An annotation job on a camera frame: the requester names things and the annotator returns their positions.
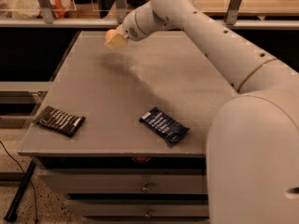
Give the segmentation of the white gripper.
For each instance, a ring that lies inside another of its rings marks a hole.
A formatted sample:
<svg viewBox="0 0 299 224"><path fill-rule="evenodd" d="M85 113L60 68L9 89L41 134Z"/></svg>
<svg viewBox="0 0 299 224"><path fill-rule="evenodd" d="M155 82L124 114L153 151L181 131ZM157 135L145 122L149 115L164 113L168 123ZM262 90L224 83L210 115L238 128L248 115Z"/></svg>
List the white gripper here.
<svg viewBox="0 0 299 224"><path fill-rule="evenodd" d="M116 33L106 40L105 46L108 49L119 49L128 43L127 37L134 41L139 41L147 37L138 23L136 14L129 14L122 23L122 28L115 29Z"/></svg>

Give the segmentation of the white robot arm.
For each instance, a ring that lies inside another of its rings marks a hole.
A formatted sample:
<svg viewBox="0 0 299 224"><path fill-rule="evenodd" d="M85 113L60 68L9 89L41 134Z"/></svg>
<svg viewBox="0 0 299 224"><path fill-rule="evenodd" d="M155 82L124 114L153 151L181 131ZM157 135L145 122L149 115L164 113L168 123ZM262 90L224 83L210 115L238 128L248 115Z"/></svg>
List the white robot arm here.
<svg viewBox="0 0 299 224"><path fill-rule="evenodd" d="M179 28L234 96L206 139L210 224L299 224L299 75L193 0L149 0L106 34L110 49Z"/></svg>

